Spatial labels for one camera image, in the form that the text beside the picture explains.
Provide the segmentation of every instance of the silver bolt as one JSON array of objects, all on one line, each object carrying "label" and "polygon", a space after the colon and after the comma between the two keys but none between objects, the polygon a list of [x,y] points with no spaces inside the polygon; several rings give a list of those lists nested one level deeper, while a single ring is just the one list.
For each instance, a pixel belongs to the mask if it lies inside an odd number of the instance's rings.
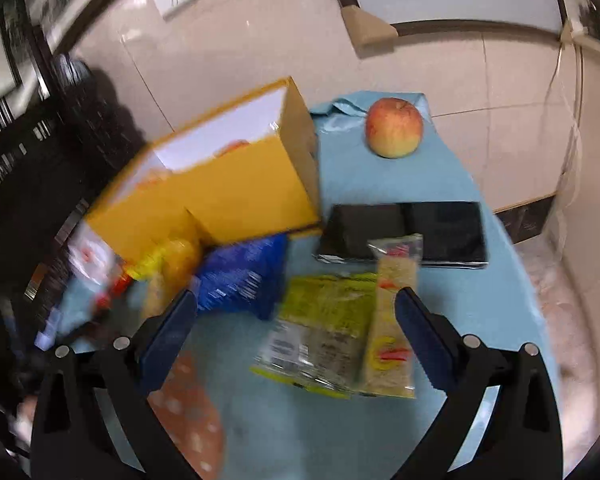
[{"label": "silver bolt", "polygon": [[478,346],[480,346],[480,344],[482,343],[480,341],[480,338],[477,335],[473,334],[467,334],[466,336],[464,336],[462,338],[462,342],[465,346],[468,346],[469,348],[478,348]]},{"label": "silver bolt", "polygon": [[533,343],[526,343],[525,344],[525,352],[528,353],[529,355],[538,355],[540,353],[540,350]]},{"label": "silver bolt", "polygon": [[113,342],[113,348],[115,348],[116,350],[124,350],[130,344],[131,344],[131,341],[129,341],[129,338],[122,336],[122,337],[117,338]]},{"label": "silver bolt", "polygon": [[69,353],[69,347],[66,345],[59,346],[56,348],[56,357],[62,359]]}]

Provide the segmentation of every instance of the apple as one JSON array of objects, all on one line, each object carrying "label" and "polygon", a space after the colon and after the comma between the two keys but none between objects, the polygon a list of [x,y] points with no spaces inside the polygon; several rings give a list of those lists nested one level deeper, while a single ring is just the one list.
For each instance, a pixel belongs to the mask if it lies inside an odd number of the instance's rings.
[{"label": "apple", "polygon": [[422,116],[408,101],[383,97],[369,108],[365,137],[377,155],[386,158],[409,155],[422,140]]}]

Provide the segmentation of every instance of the black smartphone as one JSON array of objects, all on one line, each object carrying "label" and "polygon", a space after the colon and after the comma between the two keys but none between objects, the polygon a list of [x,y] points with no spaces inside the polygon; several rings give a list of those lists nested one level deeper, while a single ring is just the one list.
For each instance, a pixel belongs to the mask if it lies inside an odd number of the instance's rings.
[{"label": "black smartphone", "polygon": [[333,206],[314,256],[327,263],[364,262],[370,240],[422,235],[424,266],[487,265],[477,202],[408,202]]}]

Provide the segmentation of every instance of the blue package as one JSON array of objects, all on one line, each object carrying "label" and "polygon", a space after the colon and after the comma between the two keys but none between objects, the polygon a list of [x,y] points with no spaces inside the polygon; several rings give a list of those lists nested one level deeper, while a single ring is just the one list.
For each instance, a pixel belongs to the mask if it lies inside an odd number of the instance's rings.
[{"label": "blue package", "polygon": [[286,234],[277,234],[213,250],[194,280],[198,309],[271,319],[282,296],[286,246]]}]

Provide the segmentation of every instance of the yellow box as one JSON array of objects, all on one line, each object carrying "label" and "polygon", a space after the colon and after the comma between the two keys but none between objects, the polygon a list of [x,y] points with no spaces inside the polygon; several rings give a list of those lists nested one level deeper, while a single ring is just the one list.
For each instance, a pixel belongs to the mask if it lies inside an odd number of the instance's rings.
[{"label": "yellow box", "polygon": [[[87,222],[128,261],[192,225],[213,244],[303,228],[320,219],[316,153],[306,105],[282,79],[149,146]],[[147,179],[154,182],[138,186]]]}]

